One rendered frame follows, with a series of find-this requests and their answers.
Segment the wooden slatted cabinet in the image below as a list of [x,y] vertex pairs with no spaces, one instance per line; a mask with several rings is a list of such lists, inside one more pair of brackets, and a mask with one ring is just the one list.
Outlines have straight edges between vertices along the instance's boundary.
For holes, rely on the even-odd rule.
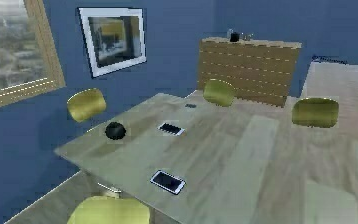
[[230,83],[236,97],[283,107],[302,44],[204,38],[199,44],[197,89],[210,79]]

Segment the white edged smartphone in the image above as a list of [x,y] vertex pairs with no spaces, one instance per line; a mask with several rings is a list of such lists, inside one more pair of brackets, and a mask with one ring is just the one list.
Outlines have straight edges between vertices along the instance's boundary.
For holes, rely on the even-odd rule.
[[174,195],[178,195],[186,184],[186,182],[179,177],[162,170],[158,170],[151,177],[150,182]]
[[158,127],[158,129],[160,131],[163,131],[165,133],[168,133],[168,134],[171,134],[174,136],[180,136],[184,132],[183,128],[177,127],[177,126],[169,124],[169,123],[162,123]]

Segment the pale wooden dining table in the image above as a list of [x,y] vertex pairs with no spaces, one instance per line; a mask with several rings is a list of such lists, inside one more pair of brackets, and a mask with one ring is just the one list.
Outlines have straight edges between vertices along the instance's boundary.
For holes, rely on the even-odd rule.
[[[98,125],[57,154],[179,224],[358,224],[354,130],[300,127],[290,107],[223,108],[198,94],[159,93],[115,119],[123,139]],[[186,182],[178,195],[150,182],[158,170]]]

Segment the olive green chair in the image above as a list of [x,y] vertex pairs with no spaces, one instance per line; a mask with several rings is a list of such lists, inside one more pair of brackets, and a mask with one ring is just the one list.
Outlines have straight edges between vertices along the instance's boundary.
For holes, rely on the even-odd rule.
[[203,98],[213,104],[222,107],[232,105],[235,97],[235,88],[228,82],[218,79],[210,79],[203,90]]
[[292,108],[292,123],[305,127],[331,128],[338,122],[339,103],[330,98],[303,98]]
[[101,195],[84,199],[71,213],[66,224],[150,224],[147,205],[134,198],[123,198],[122,191],[97,183]]
[[83,122],[102,113],[107,107],[98,88],[82,90],[67,100],[67,110],[76,122]]

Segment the wooden framed window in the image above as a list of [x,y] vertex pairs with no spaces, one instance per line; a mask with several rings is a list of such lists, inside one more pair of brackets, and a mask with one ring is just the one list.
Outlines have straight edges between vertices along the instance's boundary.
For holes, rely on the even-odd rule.
[[64,86],[44,0],[0,0],[0,107]]

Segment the white framed wall picture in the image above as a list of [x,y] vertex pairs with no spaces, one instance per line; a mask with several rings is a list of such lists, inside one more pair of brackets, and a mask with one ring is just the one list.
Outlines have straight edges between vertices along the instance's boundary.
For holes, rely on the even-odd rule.
[[145,63],[142,8],[79,7],[93,78]]

